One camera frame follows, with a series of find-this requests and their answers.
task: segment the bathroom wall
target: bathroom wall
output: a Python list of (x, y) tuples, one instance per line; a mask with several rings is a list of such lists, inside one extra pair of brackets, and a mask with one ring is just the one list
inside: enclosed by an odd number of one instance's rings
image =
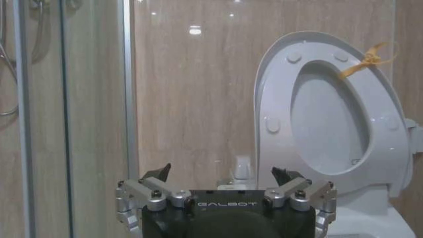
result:
[(140, 174), (170, 162), (169, 182), (214, 188), (234, 156), (253, 157), (255, 74), (275, 40), (316, 30), (365, 51), (392, 40), (393, 10), (392, 0), (136, 0)]
[[(423, 2), (396, 1), (395, 40), (400, 54), (393, 63), (393, 87), (400, 98), (405, 117), (423, 125)], [(395, 199), (393, 206), (403, 215), (416, 236), (423, 237), (423, 155), (415, 156), (413, 178)]]

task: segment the toilet hinge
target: toilet hinge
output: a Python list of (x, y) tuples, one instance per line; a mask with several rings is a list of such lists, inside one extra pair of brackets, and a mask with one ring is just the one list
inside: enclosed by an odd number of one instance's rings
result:
[(411, 153), (423, 152), (423, 127), (411, 119), (405, 119), (405, 126), (409, 133), (409, 149)]

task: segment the yellow cable tie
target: yellow cable tie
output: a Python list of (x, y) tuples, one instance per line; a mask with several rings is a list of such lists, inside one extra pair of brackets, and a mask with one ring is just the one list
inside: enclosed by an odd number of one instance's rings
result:
[(388, 45), (388, 44), (389, 44), (389, 42), (381, 42), (381, 43), (376, 44), (375, 46), (372, 46), (372, 47), (368, 49), (368, 51), (365, 52), (365, 54), (364, 54), (364, 59), (363, 59), (363, 61), (361, 61), (357, 65), (355, 65), (355, 66), (347, 68), (347, 69), (339, 74), (339, 78), (340, 78), (340, 79), (347, 78), (349, 75), (352, 75), (355, 72), (363, 70), (365, 67), (369, 67), (369, 66), (372, 66), (372, 65), (379, 65), (379, 64), (384, 64), (384, 63), (392, 62), (393, 59), (395, 59), (396, 56), (397, 56), (397, 51), (396, 51), (395, 55), (392, 56), (392, 58), (388, 59), (388, 60), (385, 60), (385, 61), (380, 61), (380, 56), (377, 55), (377, 50), (379, 50), (379, 48), (383, 47), (383, 46), (385, 46), (385, 45)]

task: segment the toilet seat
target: toilet seat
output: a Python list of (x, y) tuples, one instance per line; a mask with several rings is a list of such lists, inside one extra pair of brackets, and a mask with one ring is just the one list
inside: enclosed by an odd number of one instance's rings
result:
[(412, 175), (408, 132), (395, 91), (376, 67), (340, 80), (363, 54), (319, 32), (281, 37), (255, 88), (257, 187), (272, 167), (331, 180), (339, 194), (385, 184), (397, 196)]

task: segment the white toilet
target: white toilet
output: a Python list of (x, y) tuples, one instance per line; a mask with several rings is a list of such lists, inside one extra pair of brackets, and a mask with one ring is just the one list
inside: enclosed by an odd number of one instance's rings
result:
[(335, 183), (329, 238), (412, 238), (388, 203), (412, 177), (421, 128), (404, 119), (395, 91), (376, 67), (340, 80), (363, 59), (344, 41), (296, 32), (271, 46), (255, 86), (257, 187), (276, 187), (271, 168)]

